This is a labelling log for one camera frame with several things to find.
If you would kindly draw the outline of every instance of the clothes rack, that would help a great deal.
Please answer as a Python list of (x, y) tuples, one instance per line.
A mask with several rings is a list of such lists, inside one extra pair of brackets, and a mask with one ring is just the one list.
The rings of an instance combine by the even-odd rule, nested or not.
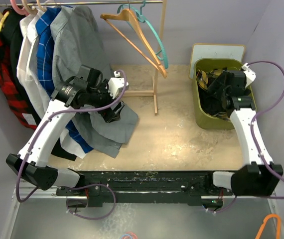
[[(93, 1), (93, 2), (53, 2), (53, 3), (41, 3), (41, 6), (59, 6), (59, 5), (110, 5), (110, 4), (127, 4), (128, 1)], [(142, 4), (143, 1), (130, 1), (130, 4)], [(148, 0), (146, 3), (161, 3), (161, 19), (160, 19), (160, 29), (159, 37), (163, 41), (163, 32), (164, 32), (164, 21), (166, 13), (167, 0)], [(9, 7), (11, 4), (1, 3), (0, 7)], [(37, 3), (28, 3), (28, 6), (38, 6)], [(153, 97), (154, 99), (154, 114), (157, 115), (157, 80), (158, 80), (158, 70), (155, 71), (155, 75), (152, 76), (152, 90), (141, 90), (141, 91), (126, 91), (125, 97)]]

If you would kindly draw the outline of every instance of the blue plaid shirt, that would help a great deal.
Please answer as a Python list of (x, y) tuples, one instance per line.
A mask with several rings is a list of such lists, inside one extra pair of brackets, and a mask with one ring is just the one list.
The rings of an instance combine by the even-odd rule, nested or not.
[[(40, 37), (39, 48), (37, 52), (38, 78), (39, 82), (49, 96), (51, 96), (55, 88), (52, 81), (52, 58), (54, 41), (50, 31), (50, 24), (53, 22), (60, 11), (61, 8), (48, 7), (47, 11), (36, 23), (37, 33)], [(70, 137), (73, 138), (78, 144), (80, 144), (85, 153), (88, 153), (93, 149), (81, 137), (72, 121), (67, 124), (66, 128), (69, 130)]]

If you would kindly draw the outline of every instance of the metal rail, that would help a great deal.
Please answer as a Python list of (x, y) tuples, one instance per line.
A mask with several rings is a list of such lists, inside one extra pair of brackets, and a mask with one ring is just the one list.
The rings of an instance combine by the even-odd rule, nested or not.
[[(130, 1), (130, 4), (142, 4), (143, 1)], [(151, 0), (146, 1), (146, 3), (163, 3), (162, 0)], [(62, 6), (62, 5), (113, 5), (113, 4), (128, 4), (128, 1), (92, 1), (92, 2), (51, 2), (51, 3), (41, 3), (41, 6)], [(0, 4), (1, 6), (11, 6), (11, 4)], [(38, 6), (38, 4), (35, 3), (28, 3), (28, 6)]]

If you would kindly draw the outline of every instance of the wooden hanger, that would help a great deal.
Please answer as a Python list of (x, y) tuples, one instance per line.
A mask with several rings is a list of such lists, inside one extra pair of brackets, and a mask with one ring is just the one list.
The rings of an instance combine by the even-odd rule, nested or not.
[(22, 5), (24, 6), (24, 9), (29, 13), (29, 14), (33, 14), (36, 15), (38, 13), (38, 9), (33, 8), (33, 7), (29, 7), (27, 0), (21, 0), (22, 1)]
[(40, 0), (37, 0), (37, 4), (40, 10), (42, 10), (43, 12), (47, 11), (47, 8), (44, 8), (42, 5), (40, 5)]
[[(147, 41), (146, 37), (144, 36), (140, 24), (136, 15), (130, 9), (123, 9), (120, 14), (101, 14), (100, 18), (104, 19), (111, 27), (114, 28), (128, 43), (130, 43), (152, 66), (154, 66), (164, 78), (167, 77), (166, 70), (164, 66), (161, 64), (160, 60), (156, 56), (155, 52), (153, 51), (152, 47), (150, 46), (149, 42)], [(144, 46), (146, 47), (147, 51), (151, 55), (153, 61), (148, 58), (133, 42), (131, 42), (117, 27), (115, 27), (109, 20), (119, 20), (119, 21), (128, 21), (136, 34), (138, 35), (139, 39), (142, 41)]]

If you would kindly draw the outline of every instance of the shirt collar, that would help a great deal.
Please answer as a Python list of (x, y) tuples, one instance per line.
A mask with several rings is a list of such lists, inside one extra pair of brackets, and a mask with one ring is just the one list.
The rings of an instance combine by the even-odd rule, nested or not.
[(34, 17), (35, 17), (35, 15), (30, 14), (20, 21), (19, 25), (20, 25), (20, 30), (21, 30), (22, 36), (27, 35), (28, 25)]
[(33, 42), (37, 37), (38, 33), (36, 30), (36, 23), (40, 19), (40, 17), (44, 14), (43, 11), (39, 10), (37, 15), (34, 16), (32, 21), (29, 23), (28, 28), (27, 28), (27, 37), (30, 42)]
[(40, 17), (36, 23), (36, 29), (38, 35), (41, 35), (50, 24), (54, 21), (55, 17), (61, 11), (61, 8), (47, 8), (47, 11)]
[(70, 16), (72, 12), (76, 9), (62, 6), (61, 12), (57, 15), (57, 17), (54, 19), (52, 24), (50, 25), (52, 38), (55, 40), (57, 38), (58, 33), (61, 31), (61, 29), (67, 24), (67, 22), (70, 19)]

